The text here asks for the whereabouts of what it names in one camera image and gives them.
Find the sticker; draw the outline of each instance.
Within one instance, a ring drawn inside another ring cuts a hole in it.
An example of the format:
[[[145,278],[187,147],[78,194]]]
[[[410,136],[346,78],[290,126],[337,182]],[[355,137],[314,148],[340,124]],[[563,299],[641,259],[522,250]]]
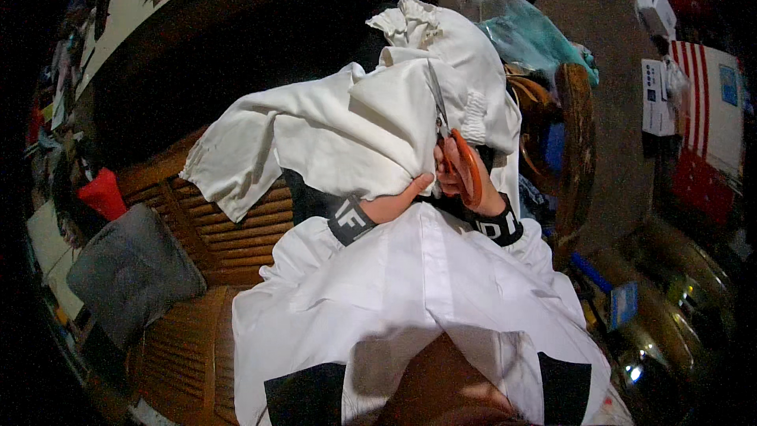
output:
[[[728,66],[720,65],[720,90],[723,101],[731,105],[739,105],[739,92],[736,85],[736,71]]]
[[[638,291],[636,281],[631,281],[610,292],[610,331],[636,316]]]

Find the finger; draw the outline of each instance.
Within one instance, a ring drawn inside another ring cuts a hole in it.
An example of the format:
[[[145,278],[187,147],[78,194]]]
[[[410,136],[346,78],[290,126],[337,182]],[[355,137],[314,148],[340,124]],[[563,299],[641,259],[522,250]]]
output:
[[[441,151],[441,148],[438,145],[434,147],[434,159],[438,164],[441,164],[444,161],[444,152]]]
[[[460,162],[460,152],[457,150],[457,142],[455,142],[454,138],[447,137],[444,139],[444,154],[447,155],[447,158],[457,172],[460,172],[462,163]]]
[[[441,185],[441,191],[447,196],[454,196],[455,194],[460,194],[460,186]]]
[[[470,193],[471,188],[473,188],[470,169],[466,164],[462,162],[460,152],[457,149],[457,142],[454,138],[448,137],[444,139],[444,154],[447,155],[450,162],[452,163],[452,166],[454,166],[457,170],[457,173],[460,176],[461,185],[464,185],[466,191]]]
[[[401,199],[404,204],[407,204],[408,206],[418,196],[421,194],[421,192],[429,187],[431,182],[434,180],[434,175],[430,173],[424,173],[423,175],[420,175],[419,177],[412,180],[410,183],[410,186],[407,187],[405,191],[400,194]]]
[[[439,182],[443,185],[460,185],[462,180],[457,173],[442,173],[438,175]]]

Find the hand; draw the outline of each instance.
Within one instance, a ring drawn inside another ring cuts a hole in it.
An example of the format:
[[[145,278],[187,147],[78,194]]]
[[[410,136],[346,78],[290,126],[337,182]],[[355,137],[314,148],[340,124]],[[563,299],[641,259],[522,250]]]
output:
[[[445,167],[445,153],[455,167],[454,171],[450,171],[451,168]],[[467,207],[474,213],[485,215],[487,217],[494,217],[507,209],[505,201],[491,183],[484,162],[481,161],[481,157],[478,156],[478,152],[475,149],[473,149],[473,156],[478,165],[478,174],[481,175],[481,188],[483,189],[483,194],[481,195],[481,203],[478,204],[478,206]],[[468,178],[468,186],[472,186],[472,183],[469,181],[471,178],[470,171],[462,164],[460,154],[457,151],[457,143],[453,138],[447,137],[444,139],[444,152],[439,145],[434,147],[434,159],[436,160],[436,177],[441,184],[442,192],[444,192],[446,196],[460,194],[465,189],[466,185],[463,183],[463,178]]]
[[[391,222],[410,207],[412,200],[434,180],[434,175],[425,173],[412,180],[405,191],[396,196],[379,196],[373,201],[360,201],[360,208],[376,224]]]

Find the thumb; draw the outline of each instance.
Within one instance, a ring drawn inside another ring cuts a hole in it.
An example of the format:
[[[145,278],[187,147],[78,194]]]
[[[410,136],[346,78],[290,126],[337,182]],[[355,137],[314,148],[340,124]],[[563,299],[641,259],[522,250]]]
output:
[[[405,191],[402,192],[403,199],[410,204],[413,199],[415,199],[416,196],[421,194],[421,192],[429,187],[431,182],[434,180],[434,175],[430,173],[424,173],[423,175],[420,175],[419,177],[412,180],[410,183],[410,186],[407,187]]]

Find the scissors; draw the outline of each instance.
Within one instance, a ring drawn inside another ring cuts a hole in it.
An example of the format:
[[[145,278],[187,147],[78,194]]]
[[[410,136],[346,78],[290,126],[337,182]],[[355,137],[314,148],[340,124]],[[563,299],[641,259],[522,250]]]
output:
[[[468,143],[460,135],[458,129],[449,129],[449,121],[447,120],[447,110],[444,108],[444,99],[441,97],[441,87],[439,86],[439,80],[436,77],[436,71],[434,66],[431,65],[431,61],[426,58],[429,63],[429,75],[431,82],[429,87],[431,94],[434,95],[434,101],[436,101],[436,132],[437,132],[437,144],[444,153],[444,168],[447,173],[457,174],[462,180],[464,186],[463,191],[460,192],[462,203],[469,207],[477,207],[481,204],[481,195],[483,194],[483,188],[481,186],[481,174],[478,172],[478,163],[476,162],[473,150],[468,146]],[[446,150],[444,149],[444,139],[446,137],[452,137],[457,144],[457,152],[460,156],[460,163],[464,169],[468,170],[470,180],[464,175],[461,175],[457,171],[458,168],[453,166],[449,160]]]

